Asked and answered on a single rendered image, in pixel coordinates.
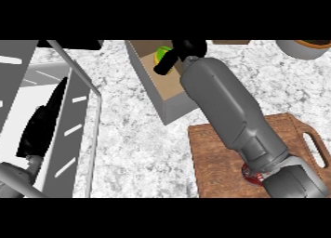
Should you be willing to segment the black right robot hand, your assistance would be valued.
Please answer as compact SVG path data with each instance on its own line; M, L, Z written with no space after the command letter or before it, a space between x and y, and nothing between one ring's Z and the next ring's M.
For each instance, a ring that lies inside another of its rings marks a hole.
M202 58L206 52L206 42L200 39L172 40L172 48L165 52L157 65L153 67L153 72L159 75L166 75L176 60L184 61L187 57Z

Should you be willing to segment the yellow-green lemon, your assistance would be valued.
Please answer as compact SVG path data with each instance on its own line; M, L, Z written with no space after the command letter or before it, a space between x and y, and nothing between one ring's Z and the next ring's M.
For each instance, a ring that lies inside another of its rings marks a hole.
M154 52L154 63L159 63L159 61L162 60L162 57L165 55L165 53L171 50L171 48L168 46L160 46L157 49L156 49L156 52Z

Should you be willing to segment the cardboard box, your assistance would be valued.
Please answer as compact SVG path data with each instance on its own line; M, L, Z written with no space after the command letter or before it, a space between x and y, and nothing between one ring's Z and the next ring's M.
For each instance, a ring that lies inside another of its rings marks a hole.
M125 45L129 63L145 94L162 123L168 125L197 108L179 84L182 63L176 60L171 72L166 75L159 75L153 72L154 52L160 46L171 47L171 42L168 40L125 40Z

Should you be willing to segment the brown wooden cutting board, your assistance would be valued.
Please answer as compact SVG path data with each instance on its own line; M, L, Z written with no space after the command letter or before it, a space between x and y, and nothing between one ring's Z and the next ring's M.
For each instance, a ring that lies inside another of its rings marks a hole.
M289 152L305 161L331 189L331 154L317 131L290 113L267 115L264 119ZM244 181L241 157L224 147L210 125L190 126L187 137L199 197L267 198L262 187Z

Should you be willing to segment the brown wooden object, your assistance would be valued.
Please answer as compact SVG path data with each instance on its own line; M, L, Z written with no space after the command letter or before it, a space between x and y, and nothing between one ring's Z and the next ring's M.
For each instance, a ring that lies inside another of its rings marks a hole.
M247 45L250 40L212 40L213 45Z

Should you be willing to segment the black flat object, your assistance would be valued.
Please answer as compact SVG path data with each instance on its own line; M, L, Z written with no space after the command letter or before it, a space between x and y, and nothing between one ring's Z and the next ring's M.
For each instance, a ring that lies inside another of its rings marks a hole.
M57 43L66 49L100 50L103 40L58 40Z

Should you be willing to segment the grey pot with brown rim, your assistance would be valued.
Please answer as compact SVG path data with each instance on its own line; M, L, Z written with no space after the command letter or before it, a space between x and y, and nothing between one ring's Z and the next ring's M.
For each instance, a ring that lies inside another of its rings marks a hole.
M314 60L331 48L331 40L277 40L281 52L298 60Z

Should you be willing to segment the grey metal dish rack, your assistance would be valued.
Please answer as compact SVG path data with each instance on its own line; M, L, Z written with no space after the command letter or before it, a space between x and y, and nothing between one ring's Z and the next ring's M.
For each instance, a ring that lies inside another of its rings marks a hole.
M15 156L29 118L45 105L63 78L67 78L54 133L33 188L49 198L72 196L83 134L86 99L95 94L91 80L58 43L51 47L63 57L60 62L29 62L38 42L0 40L0 163L29 167L27 157Z

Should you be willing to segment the red round object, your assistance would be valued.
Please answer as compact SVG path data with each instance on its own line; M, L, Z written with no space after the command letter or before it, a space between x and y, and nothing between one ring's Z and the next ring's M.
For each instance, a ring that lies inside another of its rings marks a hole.
M241 175L244 181L256 186L262 185L262 175L259 173L252 173L246 165L241 166Z

